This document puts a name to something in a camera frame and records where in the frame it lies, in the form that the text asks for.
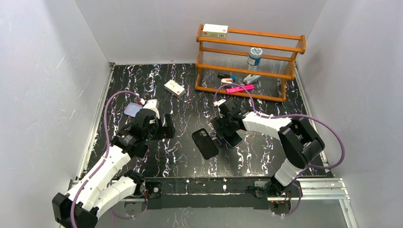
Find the black phone case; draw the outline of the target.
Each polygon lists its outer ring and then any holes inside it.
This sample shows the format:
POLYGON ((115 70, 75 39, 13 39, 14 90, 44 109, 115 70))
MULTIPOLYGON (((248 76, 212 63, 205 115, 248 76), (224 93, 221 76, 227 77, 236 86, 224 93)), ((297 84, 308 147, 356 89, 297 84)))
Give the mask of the black phone case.
POLYGON ((192 139, 204 159, 208 160, 218 155, 219 150, 206 129, 201 128, 193 132, 192 139))

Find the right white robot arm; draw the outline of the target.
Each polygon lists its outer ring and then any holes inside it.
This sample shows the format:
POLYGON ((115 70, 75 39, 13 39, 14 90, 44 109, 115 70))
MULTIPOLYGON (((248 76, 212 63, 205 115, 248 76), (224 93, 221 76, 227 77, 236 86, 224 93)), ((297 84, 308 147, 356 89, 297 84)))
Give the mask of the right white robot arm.
POLYGON ((282 194, 296 177, 305 170, 325 148, 323 140, 305 117, 275 118, 253 111, 242 110, 232 100, 213 103, 219 115, 211 123, 217 137, 233 139, 237 131, 252 131, 272 136, 281 142, 285 160, 270 179, 264 191, 282 194))

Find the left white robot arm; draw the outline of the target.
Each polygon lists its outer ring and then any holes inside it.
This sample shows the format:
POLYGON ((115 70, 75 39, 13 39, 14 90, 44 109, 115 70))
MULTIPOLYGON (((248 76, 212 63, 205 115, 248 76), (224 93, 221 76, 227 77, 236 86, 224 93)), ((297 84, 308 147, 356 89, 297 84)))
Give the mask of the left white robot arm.
POLYGON ((109 143, 103 157, 67 193, 52 199, 55 221, 65 228, 94 228, 99 218, 120 200, 135 194, 144 182, 142 176, 128 171, 110 184, 112 178, 133 158, 148 153, 148 141, 174 137, 171 114, 160 116, 155 108, 142 108, 109 143))

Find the white smartphone dark screen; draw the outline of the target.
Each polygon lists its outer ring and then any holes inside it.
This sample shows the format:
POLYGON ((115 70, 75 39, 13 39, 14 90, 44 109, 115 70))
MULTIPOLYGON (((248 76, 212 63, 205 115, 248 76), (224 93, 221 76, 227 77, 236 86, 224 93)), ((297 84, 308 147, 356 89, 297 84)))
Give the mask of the white smartphone dark screen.
POLYGON ((224 140, 231 148, 237 147, 243 141, 243 139, 237 133, 234 133, 230 136, 225 136, 224 140))

